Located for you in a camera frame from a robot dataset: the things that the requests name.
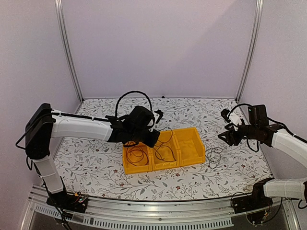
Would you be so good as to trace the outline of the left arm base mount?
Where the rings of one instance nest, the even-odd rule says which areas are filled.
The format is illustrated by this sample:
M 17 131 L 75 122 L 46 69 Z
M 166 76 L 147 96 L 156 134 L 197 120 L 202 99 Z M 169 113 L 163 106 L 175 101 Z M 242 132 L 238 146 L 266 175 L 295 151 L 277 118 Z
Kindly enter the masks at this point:
M 61 191 L 55 194 L 49 193 L 47 204 L 59 209 L 85 213 L 88 205 L 88 198 L 88 195 L 82 195 L 80 192 L 72 195 L 68 194 L 66 191 Z

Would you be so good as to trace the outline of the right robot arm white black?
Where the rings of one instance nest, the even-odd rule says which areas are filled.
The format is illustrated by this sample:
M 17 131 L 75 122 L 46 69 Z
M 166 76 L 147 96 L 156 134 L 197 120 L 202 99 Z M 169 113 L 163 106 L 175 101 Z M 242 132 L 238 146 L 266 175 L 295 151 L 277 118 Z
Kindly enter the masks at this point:
M 270 148 L 282 151 L 303 166 L 307 165 L 307 141 L 289 130 L 282 122 L 267 116 L 266 106 L 247 105 L 249 123 L 246 124 L 234 111 L 223 109 L 222 118 L 227 122 L 226 131 L 218 138 L 229 146 L 237 146 L 242 140 L 254 140 Z M 300 179 L 263 179 L 253 185 L 248 205 L 258 209 L 267 198 L 282 197 L 306 200 L 307 180 Z

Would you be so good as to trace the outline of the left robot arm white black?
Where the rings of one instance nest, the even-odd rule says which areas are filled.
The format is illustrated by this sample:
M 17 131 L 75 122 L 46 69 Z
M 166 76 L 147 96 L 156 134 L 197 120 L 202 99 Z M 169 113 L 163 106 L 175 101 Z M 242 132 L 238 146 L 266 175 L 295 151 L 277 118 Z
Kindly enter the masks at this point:
M 65 193 L 64 183 L 50 157 L 52 138 L 92 138 L 122 144 L 141 142 L 152 148 L 160 136 L 154 126 L 162 117 L 161 110 L 153 112 L 143 106 L 134 107 L 130 114 L 122 117 L 107 115 L 99 118 L 64 113 L 43 103 L 15 145 L 33 161 L 48 191 L 53 194 L 53 201 L 61 208 L 67 208 L 71 204 L 71 197 Z

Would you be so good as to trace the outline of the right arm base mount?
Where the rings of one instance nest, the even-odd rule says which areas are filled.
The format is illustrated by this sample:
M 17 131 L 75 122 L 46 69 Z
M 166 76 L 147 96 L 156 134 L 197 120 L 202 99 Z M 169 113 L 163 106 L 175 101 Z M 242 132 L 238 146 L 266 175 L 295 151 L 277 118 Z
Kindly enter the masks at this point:
M 232 196 L 230 205 L 236 214 L 249 212 L 260 208 L 269 207 L 273 204 L 272 198 L 266 197 L 263 192 L 252 192 L 243 196 Z

